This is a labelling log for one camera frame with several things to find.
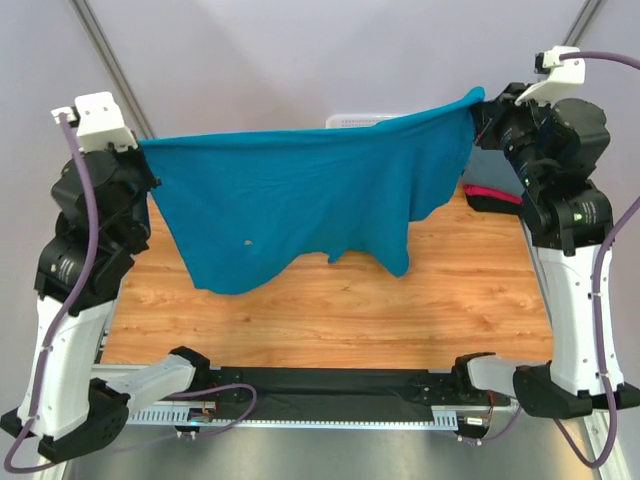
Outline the blue t shirt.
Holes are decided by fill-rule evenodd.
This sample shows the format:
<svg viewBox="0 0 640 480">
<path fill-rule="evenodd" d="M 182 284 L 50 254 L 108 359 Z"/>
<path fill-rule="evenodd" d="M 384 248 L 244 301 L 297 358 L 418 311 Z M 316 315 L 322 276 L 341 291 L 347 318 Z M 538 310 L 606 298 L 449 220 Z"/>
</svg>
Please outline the blue t shirt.
<svg viewBox="0 0 640 480">
<path fill-rule="evenodd" d="M 408 229 L 453 196 L 482 88 L 367 127 L 145 140 L 153 198 L 193 285 L 247 293 L 297 257 L 347 251 L 390 274 L 409 268 Z"/>
</svg>

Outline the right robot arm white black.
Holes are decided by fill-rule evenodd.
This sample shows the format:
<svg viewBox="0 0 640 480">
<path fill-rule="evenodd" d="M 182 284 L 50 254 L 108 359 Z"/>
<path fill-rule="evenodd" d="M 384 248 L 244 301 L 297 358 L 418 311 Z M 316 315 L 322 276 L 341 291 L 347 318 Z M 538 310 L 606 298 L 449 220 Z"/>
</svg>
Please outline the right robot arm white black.
<svg viewBox="0 0 640 480">
<path fill-rule="evenodd" d="M 540 262 L 553 354 L 538 365 L 467 355 L 450 390 L 466 404 L 494 390 L 514 397 L 530 416 L 549 419 L 634 408 L 639 390 L 617 364 L 606 283 L 613 211 L 590 179 L 610 143 L 606 115 L 577 98 L 540 106 L 520 98 L 526 89 L 511 83 L 471 111 L 476 145 L 502 152 L 524 187 L 518 216 Z"/>
</svg>

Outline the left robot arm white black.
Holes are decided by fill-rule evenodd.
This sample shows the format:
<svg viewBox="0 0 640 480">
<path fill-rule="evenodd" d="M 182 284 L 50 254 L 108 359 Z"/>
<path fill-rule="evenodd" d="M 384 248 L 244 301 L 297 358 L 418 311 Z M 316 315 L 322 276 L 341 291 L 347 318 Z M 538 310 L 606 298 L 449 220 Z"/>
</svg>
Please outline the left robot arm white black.
<svg viewBox="0 0 640 480">
<path fill-rule="evenodd" d="M 203 399 L 211 380 L 209 360 L 187 347 L 117 380 L 93 375 L 122 280 L 148 248 L 147 195 L 160 181 L 140 148 L 109 146 L 81 159 L 51 188 L 60 213 L 38 260 L 31 378 L 22 404 L 1 417 L 14 438 L 38 438 L 50 465 L 107 447 L 130 414 L 159 400 Z"/>
</svg>

